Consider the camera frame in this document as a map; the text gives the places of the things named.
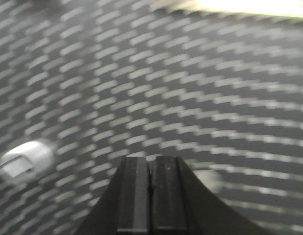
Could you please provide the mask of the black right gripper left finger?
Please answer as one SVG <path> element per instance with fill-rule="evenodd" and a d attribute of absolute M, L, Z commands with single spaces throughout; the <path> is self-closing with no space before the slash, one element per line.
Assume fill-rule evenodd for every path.
<path fill-rule="evenodd" d="M 150 173 L 146 159 L 127 157 L 118 213 L 118 233 L 150 231 Z"/>

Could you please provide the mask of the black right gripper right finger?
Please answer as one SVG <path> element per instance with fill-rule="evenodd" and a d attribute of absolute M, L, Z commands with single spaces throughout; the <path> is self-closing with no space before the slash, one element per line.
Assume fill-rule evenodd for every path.
<path fill-rule="evenodd" d="M 153 232 L 186 232 L 187 223 L 175 157 L 158 156 L 152 170 Z"/>

